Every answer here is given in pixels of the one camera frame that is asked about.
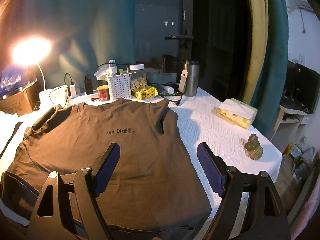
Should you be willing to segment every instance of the stainless steel thermos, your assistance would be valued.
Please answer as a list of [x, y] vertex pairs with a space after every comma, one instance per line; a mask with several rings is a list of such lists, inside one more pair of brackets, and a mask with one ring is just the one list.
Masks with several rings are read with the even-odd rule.
[[194, 97], [198, 89], [199, 63], [197, 61], [185, 61], [183, 63], [183, 69], [188, 71], [184, 95], [186, 97]]

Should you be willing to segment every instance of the yellow curtain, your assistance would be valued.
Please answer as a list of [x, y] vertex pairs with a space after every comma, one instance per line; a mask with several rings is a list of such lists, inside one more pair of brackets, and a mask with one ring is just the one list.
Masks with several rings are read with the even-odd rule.
[[259, 79], [268, 41], [268, 0], [249, 0], [252, 20], [252, 52], [242, 101], [250, 104]]

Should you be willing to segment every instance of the metal screw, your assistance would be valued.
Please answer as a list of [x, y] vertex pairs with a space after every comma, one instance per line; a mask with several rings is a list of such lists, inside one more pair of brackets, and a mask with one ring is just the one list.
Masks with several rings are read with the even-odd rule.
[[230, 171], [230, 172], [236, 172], [236, 171], [237, 171], [237, 168], [234, 167], [234, 166], [228, 166], [228, 167], [227, 167], [227, 170]]
[[88, 172], [90, 170], [90, 166], [83, 166], [82, 168], [81, 168], [81, 171], [82, 172]]
[[50, 174], [49, 174], [49, 177], [51, 178], [51, 179], [54, 179], [54, 178], [56, 178], [58, 176], [58, 173], [56, 172], [56, 171], [53, 171], [53, 172], [51, 172]]
[[266, 171], [261, 171], [260, 175], [264, 178], [267, 178], [269, 176], [269, 174]]

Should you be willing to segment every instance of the t-shirt sleeve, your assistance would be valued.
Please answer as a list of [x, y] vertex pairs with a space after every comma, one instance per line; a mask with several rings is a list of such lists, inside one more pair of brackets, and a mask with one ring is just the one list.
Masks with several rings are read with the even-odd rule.
[[167, 99], [150, 104], [150, 115], [154, 127], [160, 134], [180, 138], [177, 127], [178, 115], [170, 110]]
[[150, 111], [150, 116], [151, 116], [151, 121], [156, 128], [156, 130], [160, 133], [163, 134], [163, 127], [161, 120], [168, 111], [168, 104], [169, 100], [164, 99], [161, 100], [158, 103], [151, 103], [149, 105], [149, 111]]

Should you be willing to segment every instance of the glass door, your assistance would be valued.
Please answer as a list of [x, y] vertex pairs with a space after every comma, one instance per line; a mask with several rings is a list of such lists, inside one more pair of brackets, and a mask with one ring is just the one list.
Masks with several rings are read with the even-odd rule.
[[176, 82], [191, 57], [192, 0], [135, 0], [135, 35], [136, 63], [148, 81]]

